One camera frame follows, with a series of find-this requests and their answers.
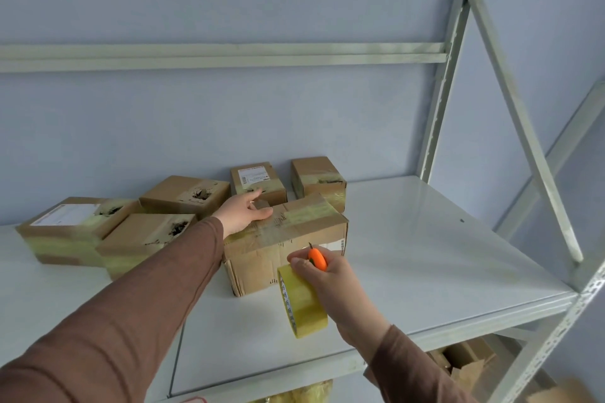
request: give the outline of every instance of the shelving unit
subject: shelving unit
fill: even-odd
[[[500,234],[511,236],[537,187],[576,262],[571,286],[429,185],[471,13],[533,174],[529,193],[511,208]],[[551,172],[601,112],[605,94],[601,89],[587,98],[547,160],[483,0],[453,0],[439,43],[0,46],[0,73],[404,63],[437,64],[417,176],[349,184],[347,257],[382,312],[425,350],[488,333],[526,339],[489,400],[511,403],[605,283],[605,255],[583,261]],[[12,227],[1,227],[0,362],[23,353],[109,282],[101,269],[41,266]],[[333,325],[312,340],[296,340],[282,310],[276,287],[234,298],[221,270],[172,345],[147,400],[248,401],[364,368]],[[535,320],[541,322],[534,332],[516,328]]]

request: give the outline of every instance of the brown sleeve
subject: brown sleeve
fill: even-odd
[[[395,325],[370,368],[387,403],[476,403]]]
[[[142,402],[223,254],[223,225],[195,224],[0,369],[0,400]]]

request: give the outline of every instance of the person's left hand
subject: person's left hand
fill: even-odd
[[[273,214],[273,208],[267,207],[257,210],[252,201],[259,197],[262,190],[252,193],[237,194],[230,197],[223,205],[212,214],[223,224],[223,239],[227,236],[241,231],[254,220],[263,220]]]

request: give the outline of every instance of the hand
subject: hand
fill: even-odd
[[[340,253],[317,248],[328,263],[325,272],[306,259],[308,249],[288,255],[292,270],[314,287],[343,339],[370,363],[391,324],[361,288],[349,262]]]
[[[243,230],[254,220],[263,220],[273,214],[273,208],[267,207],[256,210],[252,201],[259,197],[262,190],[251,193],[237,194],[230,197],[223,205],[212,214],[223,224],[223,239],[227,236]]]

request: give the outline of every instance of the white tabletop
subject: white tabletop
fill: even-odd
[[[102,268],[40,264],[13,226],[0,226],[0,365],[23,354],[110,282]],[[168,395],[178,338],[160,365],[146,402]]]
[[[575,296],[417,177],[349,184],[344,215],[347,258],[370,298],[406,333],[446,331]],[[187,319],[171,393],[348,349],[332,323],[295,339],[276,286],[235,298],[222,268]]]

